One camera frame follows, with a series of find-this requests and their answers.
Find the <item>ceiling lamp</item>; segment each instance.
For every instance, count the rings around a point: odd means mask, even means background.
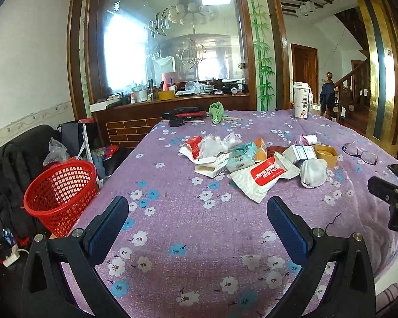
[[[296,16],[308,16],[309,13],[315,13],[315,4],[312,1],[307,1],[305,4],[300,5],[299,8],[295,9]]]

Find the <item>brick pattern panel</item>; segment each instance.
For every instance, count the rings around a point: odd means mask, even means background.
[[[127,147],[132,151],[162,118],[130,120],[106,123],[111,144]]]

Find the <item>counter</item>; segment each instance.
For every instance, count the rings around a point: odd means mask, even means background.
[[[184,106],[199,106],[208,111],[209,105],[220,101],[225,110],[255,110],[256,103],[249,101],[249,94],[185,96],[170,100],[144,101],[94,112],[100,136],[105,145],[116,144],[133,150],[162,120],[162,113]]]

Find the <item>black bag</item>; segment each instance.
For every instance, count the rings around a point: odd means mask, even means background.
[[[67,148],[70,156],[77,156],[83,143],[83,125],[77,121],[58,125],[57,130],[62,133],[62,144]],[[98,128],[96,123],[86,123],[87,137],[91,149],[95,147],[95,140],[98,137]]]
[[[42,163],[15,144],[8,143],[0,159],[0,256],[9,254],[10,245],[3,239],[8,228],[17,241],[29,238],[46,228],[23,209],[24,194],[31,182],[43,171]]]

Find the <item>yellow container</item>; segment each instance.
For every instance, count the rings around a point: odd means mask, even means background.
[[[175,92],[174,91],[161,91],[161,92],[158,92],[158,98],[159,98],[159,100],[174,99],[175,98]]]
[[[327,162],[327,167],[335,167],[338,163],[338,153],[336,149],[329,146],[316,144],[314,146],[317,159],[324,159]]]

